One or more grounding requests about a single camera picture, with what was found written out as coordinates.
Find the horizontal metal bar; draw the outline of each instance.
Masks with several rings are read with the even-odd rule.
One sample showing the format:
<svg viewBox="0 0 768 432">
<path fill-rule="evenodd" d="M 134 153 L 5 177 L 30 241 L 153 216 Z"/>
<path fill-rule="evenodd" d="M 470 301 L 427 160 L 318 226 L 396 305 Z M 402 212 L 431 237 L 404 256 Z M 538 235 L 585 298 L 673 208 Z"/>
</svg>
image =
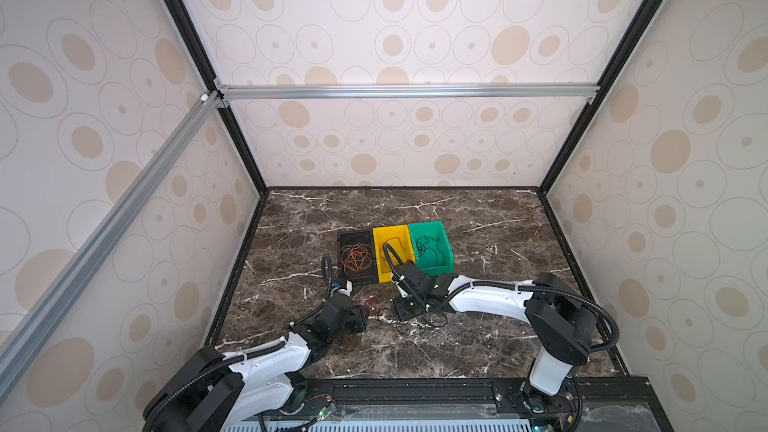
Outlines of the horizontal metal bar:
<svg viewBox="0 0 768 432">
<path fill-rule="evenodd" d="M 0 354 L 0 404 L 45 346 L 128 226 L 187 148 L 192 137 L 219 104 L 221 99 L 218 92 L 208 92 L 206 101 L 198 103 L 197 107 L 187 114 L 130 185 L 125 196 L 112 207 L 88 242 L 78 250 L 44 299 L 24 318 L 11 343 Z"/>
<path fill-rule="evenodd" d="M 434 97 L 593 97 L 596 83 L 475 83 L 402 86 L 223 86 L 226 100 L 427 99 Z"/>
</svg>

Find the patterned wallpaper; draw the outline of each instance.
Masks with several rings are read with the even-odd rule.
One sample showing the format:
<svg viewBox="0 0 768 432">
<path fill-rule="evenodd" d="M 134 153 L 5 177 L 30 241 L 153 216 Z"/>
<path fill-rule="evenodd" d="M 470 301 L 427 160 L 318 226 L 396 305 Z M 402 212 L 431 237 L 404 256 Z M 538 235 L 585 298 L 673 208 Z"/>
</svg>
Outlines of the patterned wallpaper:
<svg viewBox="0 0 768 432">
<path fill-rule="evenodd" d="M 236 85 L 588 82 L 642 0 L 186 0 Z"/>
<path fill-rule="evenodd" d="M 268 186 L 538 186 L 585 98 L 232 103 Z"/>
<path fill-rule="evenodd" d="M 200 97 L 158 0 L 0 0 L 0 344 Z"/>
<path fill-rule="evenodd" d="M 768 428 L 768 0 L 668 0 L 550 194 L 678 432 Z"/>
<path fill-rule="evenodd" d="M 0 407 L 0 431 L 140 430 L 201 346 L 255 206 L 213 112 Z"/>
</svg>

